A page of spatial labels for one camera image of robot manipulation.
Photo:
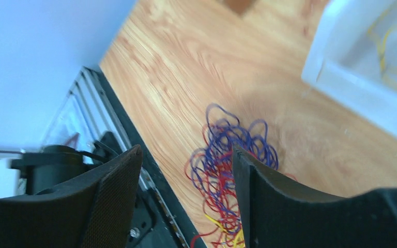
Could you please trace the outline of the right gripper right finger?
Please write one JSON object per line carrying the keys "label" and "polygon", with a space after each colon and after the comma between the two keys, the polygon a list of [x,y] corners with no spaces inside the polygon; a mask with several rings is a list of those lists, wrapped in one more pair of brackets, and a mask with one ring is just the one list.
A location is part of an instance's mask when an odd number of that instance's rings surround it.
{"label": "right gripper right finger", "polygon": [[397,188],[346,198],[267,167],[233,146],[246,247],[397,247]]}

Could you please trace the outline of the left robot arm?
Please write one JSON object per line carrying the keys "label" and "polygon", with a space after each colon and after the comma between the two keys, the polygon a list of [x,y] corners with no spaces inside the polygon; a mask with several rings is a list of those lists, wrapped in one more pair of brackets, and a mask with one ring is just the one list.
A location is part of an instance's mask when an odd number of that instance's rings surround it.
{"label": "left robot arm", "polygon": [[79,133],[61,144],[47,145],[39,152],[0,158],[0,198],[35,195],[70,180],[118,156],[122,148],[110,131],[88,143]]}

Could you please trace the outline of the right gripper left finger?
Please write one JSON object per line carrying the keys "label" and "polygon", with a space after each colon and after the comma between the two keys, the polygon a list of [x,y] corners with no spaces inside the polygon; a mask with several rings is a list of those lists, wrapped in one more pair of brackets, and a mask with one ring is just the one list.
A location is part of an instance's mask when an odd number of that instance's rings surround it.
{"label": "right gripper left finger", "polygon": [[0,247],[125,247],[142,150],[114,159],[36,195],[0,199]]}

